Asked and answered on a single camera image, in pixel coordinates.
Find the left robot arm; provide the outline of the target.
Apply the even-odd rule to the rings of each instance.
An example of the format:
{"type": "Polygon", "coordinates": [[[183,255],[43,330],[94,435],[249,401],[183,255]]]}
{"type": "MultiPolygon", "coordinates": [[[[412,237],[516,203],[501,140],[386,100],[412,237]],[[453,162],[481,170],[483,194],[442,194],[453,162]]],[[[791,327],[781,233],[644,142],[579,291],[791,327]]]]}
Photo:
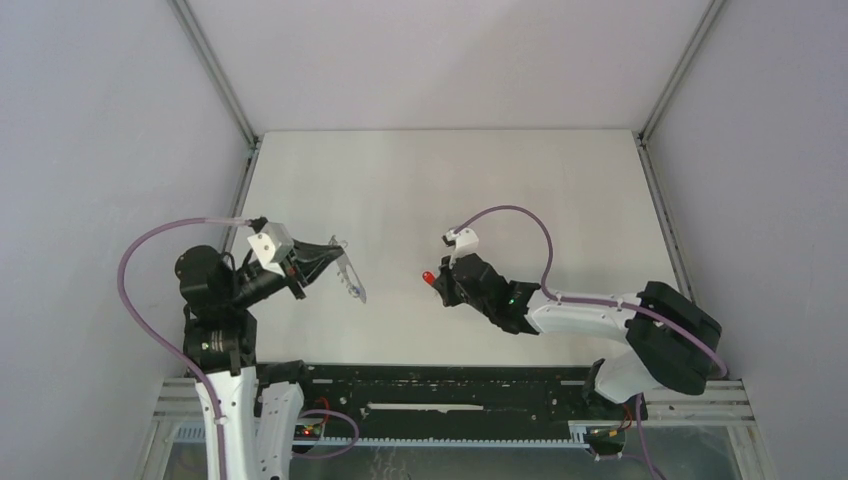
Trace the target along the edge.
{"type": "Polygon", "coordinates": [[[288,478],[297,421],[314,408],[316,390],[301,380],[300,361],[285,365],[277,381],[260,377],[249,309],[284,289],[304,298],[305,287],[343,254],[339,244],[297,241],[281,274],[258,261],[236,267],[229,253],[208,245],[176,261],[186,301],[183,352],[199,369],[209,478],[288,478]]]}

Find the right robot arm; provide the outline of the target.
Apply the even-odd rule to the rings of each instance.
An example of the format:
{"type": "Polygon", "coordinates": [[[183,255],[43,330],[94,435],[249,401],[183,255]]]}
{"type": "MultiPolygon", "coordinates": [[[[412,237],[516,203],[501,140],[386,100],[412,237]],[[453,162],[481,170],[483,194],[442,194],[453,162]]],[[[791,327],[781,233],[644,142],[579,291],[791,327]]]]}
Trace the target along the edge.
{"type": "Polygon", "coordinates": [[[581,392],[583,408],[596,418],[660,387],[701,395],[716,368],[709,355],[720,324],[663,282],[650,281],[635,294],[565,302],[539,283],[506,279],[476,254],[444,257],[436,273],[422,278],[444,306],[468,305],[509,334],[576,334],[624,345],[623,354],[593,364],[581,392]]]}

